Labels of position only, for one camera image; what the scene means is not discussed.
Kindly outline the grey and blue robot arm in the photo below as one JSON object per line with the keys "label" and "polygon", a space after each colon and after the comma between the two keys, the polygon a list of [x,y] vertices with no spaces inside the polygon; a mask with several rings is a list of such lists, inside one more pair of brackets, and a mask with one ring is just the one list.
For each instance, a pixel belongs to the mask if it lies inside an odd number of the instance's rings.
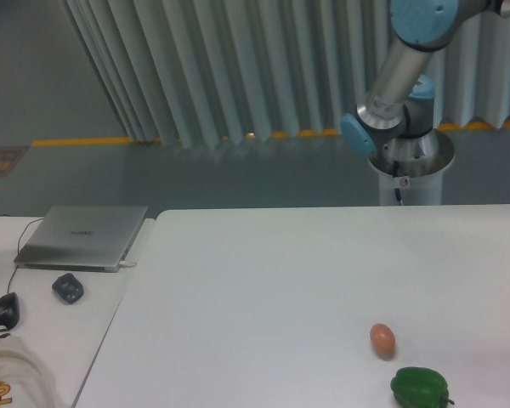
{"label": "grey and blue robot arm", "polygon": [[431,56],[445,48],[458,28],[483,12],[510,17],[510,1],[392,1],[396,39],[376,81],[340,123],[349,146],[369,156],[411,127],[405,102]]}

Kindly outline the forearm in cream sleeve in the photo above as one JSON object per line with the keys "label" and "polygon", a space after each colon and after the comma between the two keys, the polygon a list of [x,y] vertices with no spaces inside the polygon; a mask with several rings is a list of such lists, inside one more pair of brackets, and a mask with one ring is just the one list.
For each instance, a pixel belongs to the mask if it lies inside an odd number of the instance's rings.
{"label": "forearm in cream sleeve", "polygon": [[0,325],[0,408],[63,405],[41,359]]}

